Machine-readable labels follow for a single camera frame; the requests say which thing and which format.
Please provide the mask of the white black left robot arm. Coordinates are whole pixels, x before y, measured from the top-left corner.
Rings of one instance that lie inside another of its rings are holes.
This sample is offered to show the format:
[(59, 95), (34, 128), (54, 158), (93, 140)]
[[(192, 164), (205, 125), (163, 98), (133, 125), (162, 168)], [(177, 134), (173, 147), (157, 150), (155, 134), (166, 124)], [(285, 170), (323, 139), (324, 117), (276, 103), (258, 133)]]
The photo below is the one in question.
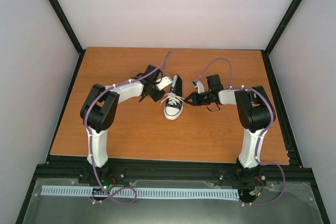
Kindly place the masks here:
[(93, 168), (90, 176), (97, 183), (104, 183), (109, 177), (109, 170), (104, 167), (108, 161), (107, 135), (119, 103), (135, 97), (143, 100), (147, 96), (157, 102), (165, 94), (164, 89), (171, 84), (172, 79), (164, 75), (162, 70), (149, 65), (145, 73), (139, 73), (125, 82), (92, 86), (81, 108), (80, 117), (88, 136), (87, 161)]

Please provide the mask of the white shoelace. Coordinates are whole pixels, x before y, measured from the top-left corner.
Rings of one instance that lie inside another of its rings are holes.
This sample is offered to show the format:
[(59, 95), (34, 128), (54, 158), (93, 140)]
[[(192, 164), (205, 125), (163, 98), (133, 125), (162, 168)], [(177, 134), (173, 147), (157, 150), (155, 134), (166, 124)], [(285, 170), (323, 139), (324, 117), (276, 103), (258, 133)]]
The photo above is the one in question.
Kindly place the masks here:
[(176, 95), (175, 93), (169, 92), (164, 95), (164, 99), (160, 102), (160, 105), (163, 102), (166, 102), (169, 106), (182, 106), (184, 98)]

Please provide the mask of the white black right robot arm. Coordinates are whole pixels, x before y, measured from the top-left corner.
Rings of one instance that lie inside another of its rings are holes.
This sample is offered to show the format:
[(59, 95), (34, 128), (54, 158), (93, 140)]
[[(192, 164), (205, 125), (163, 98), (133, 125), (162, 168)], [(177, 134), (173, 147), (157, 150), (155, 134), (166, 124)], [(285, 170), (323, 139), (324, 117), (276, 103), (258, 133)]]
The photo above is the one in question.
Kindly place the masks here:
[(206, 77), (208, 90), (201, 81), (194, 81), (197, 89), (184, 99), (192, 106), (236, 105), (239, 121), (244, 128), (241, 152), (237, 158), (233, 177), (240, 185), (246, 185), (260, 173), (260, 153), (264, 137), (276, 119), (263, 86), (224, 88), (219, 75)]

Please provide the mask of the black white canvas sneaker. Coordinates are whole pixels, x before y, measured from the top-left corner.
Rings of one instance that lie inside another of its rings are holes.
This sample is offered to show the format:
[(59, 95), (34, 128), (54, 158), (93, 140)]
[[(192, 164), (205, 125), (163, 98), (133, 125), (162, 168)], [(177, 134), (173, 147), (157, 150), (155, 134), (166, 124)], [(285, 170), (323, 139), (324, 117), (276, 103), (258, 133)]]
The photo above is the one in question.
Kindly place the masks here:
[(183, 80), (179, 75), (174, 75), (173, 82), (168, 93), (161, 101), (164, 103), (164, 116), (168, 120), (176, 120), (183, 111)]

